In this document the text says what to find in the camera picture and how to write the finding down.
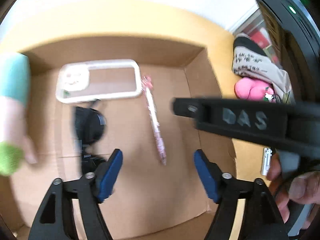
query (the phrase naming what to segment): blue gripper pad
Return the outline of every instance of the blue gripper pad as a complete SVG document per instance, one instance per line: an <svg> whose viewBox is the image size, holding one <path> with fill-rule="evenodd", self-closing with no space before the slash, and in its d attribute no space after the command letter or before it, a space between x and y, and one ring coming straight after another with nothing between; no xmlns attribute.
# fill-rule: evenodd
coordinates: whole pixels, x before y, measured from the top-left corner
<svg viewBox="0 0 320 240"><path fill-rule="evenodd" d="M101 163L96 169L96 197L100 203L112 194L113 186L123 162L122 151L115 149L107 162Z"/></svg>
<svg viewBox="0 0 320 240"><path fill-rule="evenodd" d="M215 203L219 202L220 194L218 193L218 187L221 180L220 177L222 175L219 167L215 163L209 162L201 149L196 150L194 154L194 162L208 198L212 199Z"/></svg>

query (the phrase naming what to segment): fingernail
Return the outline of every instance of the fingernail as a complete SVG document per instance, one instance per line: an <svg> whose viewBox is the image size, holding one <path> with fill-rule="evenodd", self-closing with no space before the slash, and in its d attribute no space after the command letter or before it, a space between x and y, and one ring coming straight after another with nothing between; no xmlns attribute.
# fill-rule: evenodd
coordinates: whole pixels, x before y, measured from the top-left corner
<svg viewBox="0 0 320 240"><path fill-rule="evenodd" d="M300 199L303 197L306 190L307 181L304 178L295 178L289 189L289 198L291 199Z"/></svg>

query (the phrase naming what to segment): teal sleeve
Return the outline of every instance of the teal sleeve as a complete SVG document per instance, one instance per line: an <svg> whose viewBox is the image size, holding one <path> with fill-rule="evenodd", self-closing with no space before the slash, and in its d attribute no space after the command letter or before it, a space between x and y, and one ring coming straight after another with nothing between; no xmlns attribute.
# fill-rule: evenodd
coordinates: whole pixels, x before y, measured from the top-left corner
<svg viewBox="0 0 320 240"><path fill-rule="evenodd" d="M0 96L14 98L26 106L29 87L28 57L20 53L0 54Z"/></svg>

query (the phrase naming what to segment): pink pen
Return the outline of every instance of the pink pen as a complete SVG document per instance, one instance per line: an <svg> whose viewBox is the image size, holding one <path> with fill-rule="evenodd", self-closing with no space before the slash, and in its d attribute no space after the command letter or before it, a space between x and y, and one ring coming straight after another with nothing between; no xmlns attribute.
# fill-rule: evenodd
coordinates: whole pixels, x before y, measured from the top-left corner
<svg viewBox="0 0 320 240"><path fill-rule="evenodd" d="M166 165L167 163L167 156L165 154L165 147L164 147L164 142L163 139L161 138L160 135L160 129L159 129L159 122L156 116L156 106L153 100L153 96L151 93L151 90L153 88L152 83L151 83L151 77L150 76L143 76L142 78L142 88L144 91L144 94L146 95L147 98L147 106L150 111L150 118L151 118L151 124L153 128L153 133L156 139L156 146L159 152L159 156L161 159L161 162L163 165Z"/></svg>

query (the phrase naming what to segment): green ball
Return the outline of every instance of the green ball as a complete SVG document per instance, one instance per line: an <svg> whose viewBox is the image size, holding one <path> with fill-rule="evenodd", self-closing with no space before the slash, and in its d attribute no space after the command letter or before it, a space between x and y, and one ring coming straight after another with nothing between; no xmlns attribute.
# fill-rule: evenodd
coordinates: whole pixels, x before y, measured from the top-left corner
<svg viewBox="0 0 320 240"><path fill-rule="evenodd" d="M19 167L23 150L7 142L0 142L0 174L10 176Z"/></svg>

